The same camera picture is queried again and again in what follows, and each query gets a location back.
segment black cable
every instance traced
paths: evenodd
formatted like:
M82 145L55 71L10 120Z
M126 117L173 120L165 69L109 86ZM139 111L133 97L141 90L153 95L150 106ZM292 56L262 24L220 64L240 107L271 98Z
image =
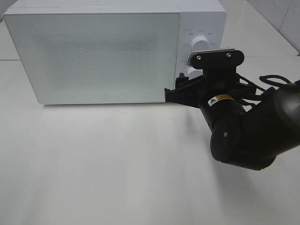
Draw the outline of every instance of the black cable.
M266 75L266 76L260 76L259 79L268 84L268 85L272 85L275 87L279 87L285 90L300 90L300 85L296 83L292 83L290 82L287 78L280 76L280 75ZM286 83L280 83L280 82L276 82L276 81L271 81L270 79L279 79L282 80Z
M247 100L253 100L253 101L261 101L262 96L255 95L255 94L249 94L238 90L230 90L229 94L236 97L236 98L242 98Z
M251 106L252 108L256 106L256 104L247 102L247 101L245 101L244 99L241 99L241 98L240 98L240 99L237 99L237 101L238 101L241 105L244 105L244 106L249 105L249 106Z
M239 75L239 78L242 79L243 81L246 81L248 84L251 84L251 85L255 86L257 89L259 89L259 90L261 90L261 91L266 91L264 88L262 88L262 87L256 85L255 83L249 81L247 78L245 78L245 77L243 77L243 76L241 76L241 75Z

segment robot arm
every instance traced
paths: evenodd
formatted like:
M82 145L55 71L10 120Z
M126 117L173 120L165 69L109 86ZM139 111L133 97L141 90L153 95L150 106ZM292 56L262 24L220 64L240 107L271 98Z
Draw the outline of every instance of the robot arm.
M216 160L261 170L300 145L300 81L262 76L261 81L279 87L264 90L236 73L243 61L243 53L234 49L190 53L189 65L203 69L203 75L189 81L180 74L175 89L165 89L165 101L201 109L212 131L210 150ZM257 89L263 93L256 95ZM243 105L252 109L246 112Z

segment microwave control panel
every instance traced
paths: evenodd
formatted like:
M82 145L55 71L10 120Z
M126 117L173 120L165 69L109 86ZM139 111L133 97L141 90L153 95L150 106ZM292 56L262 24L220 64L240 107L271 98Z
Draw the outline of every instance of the microwave control panel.
M187 64L191 52L220 47L226 12L183 12L180 14L176 75L184 73L190 79L202 75Z

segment microwave door glass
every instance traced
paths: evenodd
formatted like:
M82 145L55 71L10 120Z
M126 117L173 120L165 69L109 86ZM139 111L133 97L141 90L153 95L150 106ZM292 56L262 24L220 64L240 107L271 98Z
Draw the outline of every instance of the microwave door glass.
M179 13L7 15L40 103L163 102Z

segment white wall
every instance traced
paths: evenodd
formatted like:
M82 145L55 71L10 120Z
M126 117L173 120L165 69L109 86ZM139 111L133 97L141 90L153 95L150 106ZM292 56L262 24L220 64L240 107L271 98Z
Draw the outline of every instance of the white wall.
M2 14L15 2L16 0L0 0L0 21L2 20Z
M300 0L248 0L300 52Z

